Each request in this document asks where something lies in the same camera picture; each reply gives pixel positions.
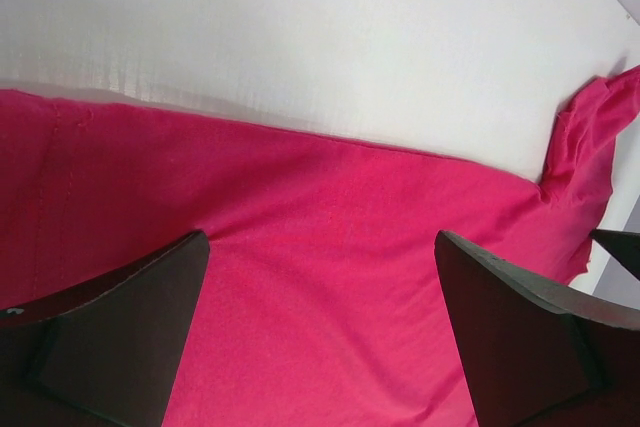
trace pink fabric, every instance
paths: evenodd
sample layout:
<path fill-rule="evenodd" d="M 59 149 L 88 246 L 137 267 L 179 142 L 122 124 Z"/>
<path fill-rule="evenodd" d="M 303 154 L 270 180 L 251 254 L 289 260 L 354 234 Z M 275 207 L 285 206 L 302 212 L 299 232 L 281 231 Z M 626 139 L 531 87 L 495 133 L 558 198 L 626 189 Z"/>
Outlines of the pink fabric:
<path fill-rule="evenodd" d="M 639 82 L 636 68 L 575 98 L 540 185 L 464 160 L 2 91 L 0 307 L 204 229 L 211 261 L 166 427 L 473 425 L 435 235 L 561 282 L 583 272 Z"/>

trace pink cloth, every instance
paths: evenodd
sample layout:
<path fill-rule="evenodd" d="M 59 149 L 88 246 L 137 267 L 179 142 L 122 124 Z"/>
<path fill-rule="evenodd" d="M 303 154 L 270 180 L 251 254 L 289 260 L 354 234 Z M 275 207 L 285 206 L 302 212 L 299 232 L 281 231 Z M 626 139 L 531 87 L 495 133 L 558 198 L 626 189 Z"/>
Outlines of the pink cloth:
<path fill-rule="evenodd" d="M 639 83 L 636 68 L 574 99 L 540 185 L 464 160 L 2 91 L 0 306 L 203 229 L 211 261 L 166 427 L 474 425 L 435 235 L 561 282 L 583 272 Z"/>

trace pink t-shirt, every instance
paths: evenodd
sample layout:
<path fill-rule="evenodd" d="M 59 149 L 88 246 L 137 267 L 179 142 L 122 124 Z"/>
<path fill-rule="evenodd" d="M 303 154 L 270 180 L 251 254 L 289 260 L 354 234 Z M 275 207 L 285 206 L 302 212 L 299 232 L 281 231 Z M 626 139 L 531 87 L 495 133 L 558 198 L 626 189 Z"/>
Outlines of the pink t-shirt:
<path fill-rule="evenodd" d="M 636 68 L 578 94 L 535 184 L 431 154 L 0 91 L 0 307 L 203 229 L 211 259 L 166 427 L 474 425 L 436 233 L 560 282 L 583 272 L 639 92 Z"/>

